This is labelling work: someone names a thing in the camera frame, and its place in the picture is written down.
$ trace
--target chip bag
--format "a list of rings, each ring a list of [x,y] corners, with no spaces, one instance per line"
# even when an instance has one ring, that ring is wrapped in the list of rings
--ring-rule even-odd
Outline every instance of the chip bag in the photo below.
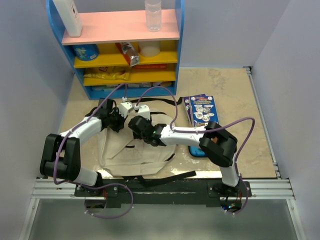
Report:
[[[85,78],[106,80],[128,80],[131,67],[129,66],[102,66],[90,67],[85,70]]]

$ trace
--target yellow shelf board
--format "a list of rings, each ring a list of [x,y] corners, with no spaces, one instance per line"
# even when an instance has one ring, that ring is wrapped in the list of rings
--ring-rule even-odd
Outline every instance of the yellow shelf board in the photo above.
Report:
[[[137,84],[150,82],[173,82],[176,80],[175,65],[169,64],[166,69],[136,69],[132,68],[128,80],[106,80],[99,78],[85,77],[83,85],[99,86],[106,84]]]
[[[138,42],[132,42],[133,47],[138,51]],[[74,60],[76,69],[128,66],[124,56],[120,53],[115,43],[102,43],[97,45],[99,56],[91,61],[81,61],[77,57]],[[157,56],[145,57],[140,55],[140,65],[147,64],[176,64],[178,55],[174,40],[161,41],[160,53]]]

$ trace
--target blue container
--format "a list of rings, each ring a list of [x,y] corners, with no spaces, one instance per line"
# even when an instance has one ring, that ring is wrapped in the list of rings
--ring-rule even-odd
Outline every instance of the blue container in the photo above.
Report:
[[[99,56],[99,49],[96,44],[73,45],[75,55],[81,61],[91,61]]]

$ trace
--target wall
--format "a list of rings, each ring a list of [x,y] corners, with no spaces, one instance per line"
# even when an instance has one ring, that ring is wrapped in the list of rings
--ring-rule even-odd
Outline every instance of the wall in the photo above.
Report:
[[[46,136],[60,125],[72,72],[43,1],[0,7],[0,239],[19,238]]]
[[[291,0],[253,66],[276,160],[309,240],[320,235],[319,9],[320,1]]]
[[[258,59],[290,0],[185,0],[182,67],[243,67]],[[79,12],[144,9],[143,0],[75,0]],[[162,0],[164,9],[173,0]]]

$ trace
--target table surface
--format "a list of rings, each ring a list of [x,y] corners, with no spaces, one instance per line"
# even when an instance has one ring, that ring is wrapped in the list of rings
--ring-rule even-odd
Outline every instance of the table surface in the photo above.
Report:
[[[256,119],[255,129],[243,148],[238,168],[244,178],[275,178],[276,172],[267,143],[265,131],[257,108],[254,93],[247,72],[244,68],[183,68],[179,71],[176,98],[198,94],[213,95],[220,125],[224,126],[243,117]],[[150,108],[166,112],[172,118],[175,107],[161,101],[146,103]],[[88,100],[79,81],[74,79],[61,132],[79,123],[93,107],[97,100]],[[176,126],[189,127],[187,114],[183,105],[178,106]],[[238,146],[243,142],[250,129],[251,122],[245,121],[228,130],[237,137]],[[95,135],[81,147],[81,165],[102,173],[104,178],[112,176],[98,162],[98,137]],[[195,158],[188,152],[187,146],[179,145],[176,156],[157,174],[146,178],[165,178],[172,175],[195,170],[196,178],[220,178],[219,167],[207,158]]]

